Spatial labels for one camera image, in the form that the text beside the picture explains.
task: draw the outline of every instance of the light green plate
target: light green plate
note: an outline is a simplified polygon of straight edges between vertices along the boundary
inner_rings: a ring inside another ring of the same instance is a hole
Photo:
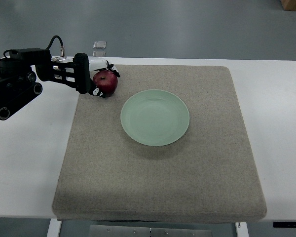
[[[135,141],[164,146],[184,135],[189,112],[178,96],[164,90],[145,90],[126,101],[120,120],[125,132]]]

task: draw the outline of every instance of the fabric mat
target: fabric mat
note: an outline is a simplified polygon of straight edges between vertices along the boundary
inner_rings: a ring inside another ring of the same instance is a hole
[[[121,78],[112,97],[79,97],[53,202],[57,218],[231,223],[264,217],[265,200],[229,69],[117,68]],[[172,92],[187,105],[190,124],[178,141],[150,147],[123,130],[123,104],[147,89]]]

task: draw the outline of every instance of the gray floor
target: gray floor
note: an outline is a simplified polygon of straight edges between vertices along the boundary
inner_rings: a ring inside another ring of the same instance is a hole
[[[0,1],[0,58],[7,49],[45,48],[56,34],[70,56],[92,56],[93,42],[105,40],[107,57],[296,60],[296,12],[280,0]],[[58,43],[51,51],[58,55]],[[46,236],[47,223],[0,218],[0,236]],[[82,236],[86,225],[64,223],[62,236],[67,228]],[[296,236],[272,223],[248,228],[251,237]]]

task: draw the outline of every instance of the red apple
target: red apple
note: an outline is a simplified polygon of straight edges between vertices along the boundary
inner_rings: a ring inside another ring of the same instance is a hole
[[[117,88],[117,76],[108,70],[99,71],[92,80],[106,97],[111,97]]]

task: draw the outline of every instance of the cardboard box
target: cardboard box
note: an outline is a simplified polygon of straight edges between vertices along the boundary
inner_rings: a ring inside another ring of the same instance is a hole
[[[296,11],[296,0],[281,0],[284,10]]]

